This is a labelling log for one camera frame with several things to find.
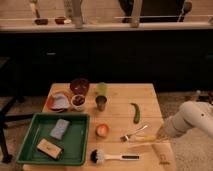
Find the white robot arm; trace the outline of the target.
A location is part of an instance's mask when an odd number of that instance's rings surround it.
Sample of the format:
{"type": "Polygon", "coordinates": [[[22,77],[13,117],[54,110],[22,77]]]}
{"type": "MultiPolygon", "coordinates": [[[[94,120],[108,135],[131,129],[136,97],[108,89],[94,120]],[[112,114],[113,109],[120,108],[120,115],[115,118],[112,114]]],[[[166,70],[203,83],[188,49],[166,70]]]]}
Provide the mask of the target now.
{"type": "Polygon", "coordinates": [[[158,139],[179,138],[192,128],[198,128],[213,138],[213,105],[207,102],[187,101],[178,112],[165,119],[158,129],[158,139]]]}

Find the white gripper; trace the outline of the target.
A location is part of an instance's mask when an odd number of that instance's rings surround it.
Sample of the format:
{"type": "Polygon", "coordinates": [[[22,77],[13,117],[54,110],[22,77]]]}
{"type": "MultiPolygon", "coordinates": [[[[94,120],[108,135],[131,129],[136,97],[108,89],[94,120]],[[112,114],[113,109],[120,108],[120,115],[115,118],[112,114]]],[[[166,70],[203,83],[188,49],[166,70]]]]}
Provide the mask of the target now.
{"type": "Polygon", "coordinates": [[[178,138],[183,136],[191,128],[192,126],[180,115],[170,116],[164,121],[164,126],[158,129],[156,137],[158,140],[167,140],[168,136],[178,138]]]}

